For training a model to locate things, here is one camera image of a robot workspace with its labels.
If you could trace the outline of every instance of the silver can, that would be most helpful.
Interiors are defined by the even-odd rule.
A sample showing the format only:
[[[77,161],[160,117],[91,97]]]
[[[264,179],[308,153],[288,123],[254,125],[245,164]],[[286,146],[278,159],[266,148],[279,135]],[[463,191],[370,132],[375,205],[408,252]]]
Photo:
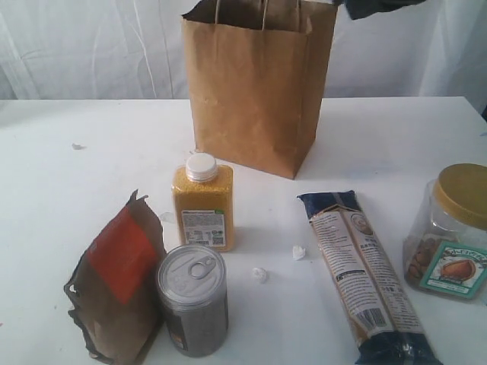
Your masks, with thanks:
[[[191,357],[215,352],[228,330],[227,269],[216,251],[185,245],[158,269],[164,320],[177,350]]]

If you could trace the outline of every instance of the red label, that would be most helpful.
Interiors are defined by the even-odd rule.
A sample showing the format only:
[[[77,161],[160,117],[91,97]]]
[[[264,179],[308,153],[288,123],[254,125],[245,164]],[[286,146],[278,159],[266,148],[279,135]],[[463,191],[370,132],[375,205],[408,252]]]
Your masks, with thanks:
[[[158,253],[127,207],[88,249],[88,261],[122,304],[129,301],[158,259]]]

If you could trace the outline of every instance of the white curtain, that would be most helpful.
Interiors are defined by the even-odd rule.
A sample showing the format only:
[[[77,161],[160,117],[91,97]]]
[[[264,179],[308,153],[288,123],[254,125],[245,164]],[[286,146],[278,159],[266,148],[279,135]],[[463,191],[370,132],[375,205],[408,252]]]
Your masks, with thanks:
[[[0,99],[187,98],[180,15],[195,3],[0,0]],[[325,96],[463,95],[481,112],[485,40],[486,0],[358,21],[340,7]]]

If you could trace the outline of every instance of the jar lid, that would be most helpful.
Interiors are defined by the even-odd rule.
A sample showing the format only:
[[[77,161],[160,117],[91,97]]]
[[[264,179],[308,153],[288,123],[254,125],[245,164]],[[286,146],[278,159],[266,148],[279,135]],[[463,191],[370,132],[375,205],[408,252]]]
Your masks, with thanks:
[[[449,166],[440,172],[433,194],[450,216],[487,230],[487,167],[473,163]]]
[[[195,183],[214,179],[217,174],[216,159],[210,154],[194,154],[186,162],[186,176]]]
[[[226,268],[221,255],[208,247],[183,245],[173,249],[158,270],[163,303],[173,309],[195,309],[226,291]]]

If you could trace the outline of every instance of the yellow bottle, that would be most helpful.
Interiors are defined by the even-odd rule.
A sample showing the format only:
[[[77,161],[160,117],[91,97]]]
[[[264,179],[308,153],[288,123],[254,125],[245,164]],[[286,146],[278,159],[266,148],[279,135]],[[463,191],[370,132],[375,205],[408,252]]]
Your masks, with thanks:
[[[176,170],[172,191],[182,244],[233,248],[233,185],[234,171],[210,154],[194,154]]]

